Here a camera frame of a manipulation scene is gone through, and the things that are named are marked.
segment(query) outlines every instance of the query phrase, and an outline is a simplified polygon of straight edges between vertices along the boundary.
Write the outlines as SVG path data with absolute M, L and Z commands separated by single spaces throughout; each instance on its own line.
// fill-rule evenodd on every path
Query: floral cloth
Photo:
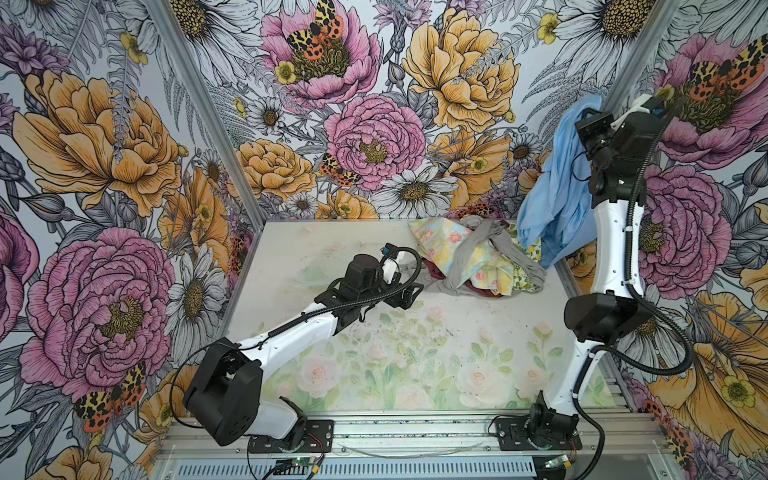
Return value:
M 456 250 L 473 233 L 469 228 L 443 217 L 414 220 L 409 226 L 430 260 L 446 274 L 453 265 Z M 517 240 L 516 225 L 509 227 L 509 233 L 515 245 L 529 258 L 536 261 L 541 259 L 540 240 L 526 250 Z M 479 289 L 501 295 L 511 295 L 515 290 L 536 291 L 525 271 L 496 251 L 488 240 L 479 243 L 469 257 L 459 283 L 466 280 Z

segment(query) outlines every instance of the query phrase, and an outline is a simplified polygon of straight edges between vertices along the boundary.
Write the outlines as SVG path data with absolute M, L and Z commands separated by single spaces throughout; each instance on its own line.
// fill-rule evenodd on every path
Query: floral tablecloth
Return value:
M 295 316 L 355 254 L 378 257 L 386 242 L 415 246 L 405 221 L 268 223 L 229 338 Z M 563 363 L 573 335 L 562 324 L 566 300 L 551 270 L 537 294 L 494 300 L 423 293 L 409 310 L 381 303 L 364 323 L 287 363 L 262 395 L 285 396 L 307 412 L 524 408 Z M 615 406 L 600 373 L 582 403 Z

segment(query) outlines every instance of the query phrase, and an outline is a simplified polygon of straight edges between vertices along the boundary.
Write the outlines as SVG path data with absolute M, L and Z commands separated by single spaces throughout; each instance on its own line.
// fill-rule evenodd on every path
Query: gray cloth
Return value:
M 469 257 L 472 252 L 475 251 L 475 247 L 485 240 L 490 240 L 493 247 L 504 256 L 510 259 L 511 262 L 519 265 L 528 275 L 531 284 L 536 291 L 540 291 L 544 286 L 544 279 L 547 276 L 547 271 L 541 268 L 541 265 L 531 260 L 519 248 L 512 243 L 512 237 L 502 225 L 500 220 L 491 220 L 479 217 L 477 215 L 468 215 L 462 218 L 459 223 L 464 227 L 474 230 L 472 235 L 466 237 L 461 245 L 458 246 L 453 256 L 453 264 L 450 271 L 445 274 L 445 279 L 435 280 L 429 275 L 427 269 L 422 269 L 419 274 L 418 281 L 425 285 L 424 291 L 426 292 L 442 292 L 453 296 L 459 295 L 471 295 L 481 298 L 490 298 L 478 295 L 476 292 L 469 289 L 461 281 L 462 272 L 469 261 Z

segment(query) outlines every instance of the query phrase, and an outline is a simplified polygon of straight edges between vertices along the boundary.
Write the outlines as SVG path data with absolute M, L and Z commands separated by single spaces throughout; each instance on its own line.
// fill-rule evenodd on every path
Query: butterfly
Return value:
M 147 391 L 146 378 L 147 365 L 142 360 L 112 390 L 81 397 L 74 403 L 74 411 L 85 420 L 83 430 L 99 433 L 107 428 L 113 416 L 119 417 L 125 409 L 135 407 Z
M 319 170 L 321 174 L 329 175 L 340 187 L 351 187 L 360 180 L 359 174 L 341 168 L 339 162 L 331 154 L 323 155 L 323 162 L 320 164 Z
M 320 60 L 332 40 L 339 40 L 344 32 L 344 21 L 336 14 L 331 0 L 318 0 L 315 7 L 315 21 L 309 30 L 299 30 L 288 35 L 286 40 L 294 51 L 302 51 L 307 60 Z
M 763 35 L 722 65 L 712 61 L 698 61 L 690 66 L 688 81 L 692 86 L 688 93 L 695 101 L 705 101 L 715 91 L 722 92 L 728 88 L 745 90 L 765 71 L 763 60 L 766 58 L 768 35 Z
M 653 400 L 646 400 L 639 410 L 654 416 L 654 420 L 661 427 L 662 433 L 667 437 L 667 443 L 669 443 L 670 450 L 675 455 L 677 463 L 684 465 L 687 457 L 694 452 L 694 444 L 690 440 L 688 432 L 678 425 L 677 421 L 671 419 L 668 415 L 664 415 L 659 404 Z

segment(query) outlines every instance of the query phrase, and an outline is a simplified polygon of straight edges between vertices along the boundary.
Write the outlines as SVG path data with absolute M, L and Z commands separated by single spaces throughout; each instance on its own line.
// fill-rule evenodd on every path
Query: blue cloth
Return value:
M 541 265 L 549 268 L 566 255 L 598 237 L 598 227 L 591 210 L 589 182 L 579 178 L 590 175 L 584 146 L 575 123 L 586 108 L 600 109 L 601 98 L 588 94 L 577 101 L 560 120 L 554 134 L 554 148 L 542 168 L 544 172 L 523 200 L 518 213 L 518 238 L 528 247 L 541 237 Z

